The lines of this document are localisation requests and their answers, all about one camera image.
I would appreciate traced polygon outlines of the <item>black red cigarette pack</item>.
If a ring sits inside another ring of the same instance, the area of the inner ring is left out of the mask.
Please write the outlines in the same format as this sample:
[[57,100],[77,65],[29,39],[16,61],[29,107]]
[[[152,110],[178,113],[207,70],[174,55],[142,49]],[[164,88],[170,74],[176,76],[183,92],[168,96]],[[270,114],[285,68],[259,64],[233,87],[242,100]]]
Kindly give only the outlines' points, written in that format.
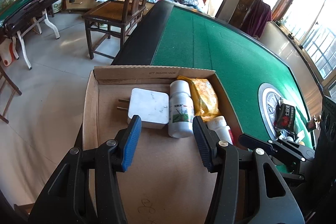
[[295,107],[287,103],[282,103],[277,114],[277,119],[274,123],[275,128],[294,133],[294,124]]

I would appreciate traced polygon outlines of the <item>green mahjong table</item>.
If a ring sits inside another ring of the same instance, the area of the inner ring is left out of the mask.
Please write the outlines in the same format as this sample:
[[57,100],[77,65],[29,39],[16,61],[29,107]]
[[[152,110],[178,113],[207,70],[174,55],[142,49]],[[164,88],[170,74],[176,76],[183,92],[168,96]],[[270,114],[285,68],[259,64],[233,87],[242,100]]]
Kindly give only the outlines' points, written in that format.
[[23,58],[28,69],[32,65],[27,57],[26,46],[23,37],[34,27],[41,32],[40,22],[53,30],[55,38],[59,39],[58,28],[49,20],[47,9],[58,0],[17,0],[9,8],[1,13],[1,37],[19,40]]
[[[295,122],[304,134],[296,148],[312,160],[315,138],[307,130],[310,118],[296,77],[288,65],[255,39],[199,12],[159,1],[132,32],[114,65],[156,65],[213,70],[221,82],[234,118],[227,118],[232,141],[248,134],[269,142],[271,124],[265,112],[282,97],[295,106]],[[262,105],[260,87],[269,85],[277,97]]]

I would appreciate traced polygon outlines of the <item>round silver table centre panel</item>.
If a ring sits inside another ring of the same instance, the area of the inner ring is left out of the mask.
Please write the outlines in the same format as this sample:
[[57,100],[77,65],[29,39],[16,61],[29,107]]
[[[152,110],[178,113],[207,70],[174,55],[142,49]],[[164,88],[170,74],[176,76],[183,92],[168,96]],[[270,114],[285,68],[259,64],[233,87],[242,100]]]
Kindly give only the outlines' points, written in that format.
[[[283,98],[282,94],[271,84],[263,83],[258,89],[259,109],[264,122],[264,126],[269,135],[270,140],[288,139],[296,143],[303,141],[306,137],[306,127],[301,113],[293,102]],[[280,118],[281,105],[285,103],[293,106],[293,132],[290,132],[285,126],[277,128],[276,123]]]

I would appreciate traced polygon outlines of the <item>white bottle red label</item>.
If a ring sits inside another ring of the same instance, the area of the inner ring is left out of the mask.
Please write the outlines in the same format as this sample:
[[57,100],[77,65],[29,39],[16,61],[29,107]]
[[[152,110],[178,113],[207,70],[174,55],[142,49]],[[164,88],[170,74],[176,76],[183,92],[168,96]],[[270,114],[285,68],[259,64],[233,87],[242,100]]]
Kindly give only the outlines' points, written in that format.
[[207,127],[217,133],[220,140],[225,140],[233,145],[233,136],[230,126],[224,116],[218,116],[207,122]]

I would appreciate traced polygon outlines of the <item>brown cardboard box tray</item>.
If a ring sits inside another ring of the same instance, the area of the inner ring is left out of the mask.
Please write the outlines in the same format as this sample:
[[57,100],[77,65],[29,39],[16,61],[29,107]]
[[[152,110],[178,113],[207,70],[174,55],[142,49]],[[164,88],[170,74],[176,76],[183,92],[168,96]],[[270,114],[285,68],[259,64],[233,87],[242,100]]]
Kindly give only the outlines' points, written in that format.
[[[114,65],[95,67],[84,101],[83,148],[97,148],[127,127],[125,101],[133,88],[168,93],[178,76],[208,79],[234,136],[242,133],[217,71]],[[167,128],[143,128],[131,166],[117,174],[128,223],[203,223],[216,174],[203,166],[194,137],[171,138]]]

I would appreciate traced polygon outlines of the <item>yellow snack packet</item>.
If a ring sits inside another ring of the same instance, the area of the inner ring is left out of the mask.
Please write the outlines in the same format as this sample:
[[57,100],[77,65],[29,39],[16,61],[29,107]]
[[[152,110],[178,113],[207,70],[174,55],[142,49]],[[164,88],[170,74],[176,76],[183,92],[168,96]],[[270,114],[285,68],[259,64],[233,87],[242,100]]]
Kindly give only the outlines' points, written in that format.
[[191,79],[185,76],[178,76],[177,79],[189,84],[196,116],[208,122],[221,115],[217,94],[208,79]]

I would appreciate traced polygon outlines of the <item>white bottle green label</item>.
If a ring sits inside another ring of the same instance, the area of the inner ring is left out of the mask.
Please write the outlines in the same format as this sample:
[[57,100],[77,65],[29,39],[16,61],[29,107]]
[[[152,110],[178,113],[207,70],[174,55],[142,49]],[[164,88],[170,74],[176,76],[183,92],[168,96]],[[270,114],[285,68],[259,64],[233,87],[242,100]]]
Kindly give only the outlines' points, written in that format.
[[193,135],[194,103],[189,84],[176,80],[170,84],[168,134],[172,138]]

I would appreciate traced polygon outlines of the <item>white power adapter plug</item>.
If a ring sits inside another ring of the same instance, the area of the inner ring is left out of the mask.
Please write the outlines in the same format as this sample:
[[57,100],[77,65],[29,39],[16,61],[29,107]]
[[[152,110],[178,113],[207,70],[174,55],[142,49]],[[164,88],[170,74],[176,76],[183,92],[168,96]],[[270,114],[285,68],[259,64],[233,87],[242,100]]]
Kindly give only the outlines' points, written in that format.
[[133,88],[130,99],[119,99],[128,103],[128,107],[117,106],[118,110],[127,112],[129,123],[134,115],[142,120],[144,128],[162,129],[169,123],[169,95],[163,92]]

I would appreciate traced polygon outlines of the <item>wooden folding chair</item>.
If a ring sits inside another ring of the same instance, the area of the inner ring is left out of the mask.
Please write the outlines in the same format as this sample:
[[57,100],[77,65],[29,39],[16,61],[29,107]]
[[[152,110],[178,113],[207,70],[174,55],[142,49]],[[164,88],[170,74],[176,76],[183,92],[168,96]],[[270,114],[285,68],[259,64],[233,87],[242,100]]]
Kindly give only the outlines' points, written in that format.
[[22,92],[18,86],[12,81],[12,79],[7,75],[3,67],[0,67],[1,70],[1,112],[0,118],[1,121],[9,124],[7,118],[7,112],[9,110],[10,104],[14,97],[21,96]]

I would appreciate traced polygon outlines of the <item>purple cloth on chair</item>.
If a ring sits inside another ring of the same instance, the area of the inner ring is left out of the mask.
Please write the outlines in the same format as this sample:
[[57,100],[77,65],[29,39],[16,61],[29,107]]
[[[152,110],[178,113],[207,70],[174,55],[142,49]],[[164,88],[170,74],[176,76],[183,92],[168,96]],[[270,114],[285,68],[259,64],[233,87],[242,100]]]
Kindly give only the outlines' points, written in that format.
[[263,1],[256,1],[243,20],[240,30],[253,38],[260,39],[266,24],[271,20],[270,6]]

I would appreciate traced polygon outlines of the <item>wooden chair with purple cloth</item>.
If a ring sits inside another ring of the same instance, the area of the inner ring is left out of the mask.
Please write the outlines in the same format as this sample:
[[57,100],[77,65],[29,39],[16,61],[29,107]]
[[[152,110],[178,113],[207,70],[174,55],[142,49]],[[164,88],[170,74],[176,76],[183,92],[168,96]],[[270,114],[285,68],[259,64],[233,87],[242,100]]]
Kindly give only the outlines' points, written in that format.
[[[216,15],[215,18],[219,19],[219,16],[221,14],[221,11],[223,10],[227,0],[223,0]],[[251,6],[256,1],[263,1],[263,0],[238,0],[237,5],[235,6],[235,9],[230,16],[230,18],[227,20],[227,23],[231,26],[237,28],[240,30],[240,27],[242,26],[243,20],[245,19],[247,13],[250,11]]]

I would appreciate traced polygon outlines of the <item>white orange plastic container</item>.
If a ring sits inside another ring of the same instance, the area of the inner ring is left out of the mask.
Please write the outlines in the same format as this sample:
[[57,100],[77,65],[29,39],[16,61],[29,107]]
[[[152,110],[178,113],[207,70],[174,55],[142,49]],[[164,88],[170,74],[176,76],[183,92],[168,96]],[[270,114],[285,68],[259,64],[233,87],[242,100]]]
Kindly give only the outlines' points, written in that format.
[[1,60],[5,67],[11,65],[14,60],[19,59],[19,55],[16,50],[16,38],[5,38],[0,45]]

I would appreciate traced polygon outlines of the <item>dark wooden chair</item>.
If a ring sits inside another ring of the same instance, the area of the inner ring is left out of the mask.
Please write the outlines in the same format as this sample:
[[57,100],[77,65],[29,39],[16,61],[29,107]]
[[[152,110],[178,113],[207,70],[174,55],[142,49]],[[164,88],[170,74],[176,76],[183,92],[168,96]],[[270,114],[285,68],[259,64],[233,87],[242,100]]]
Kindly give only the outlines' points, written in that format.
[[120,49],[132,28],[143,17],[147,0],[108,0],[83,15],[89,58],[95,55],[115,59],[99,52],[98,47],[111,37],[120,39]]

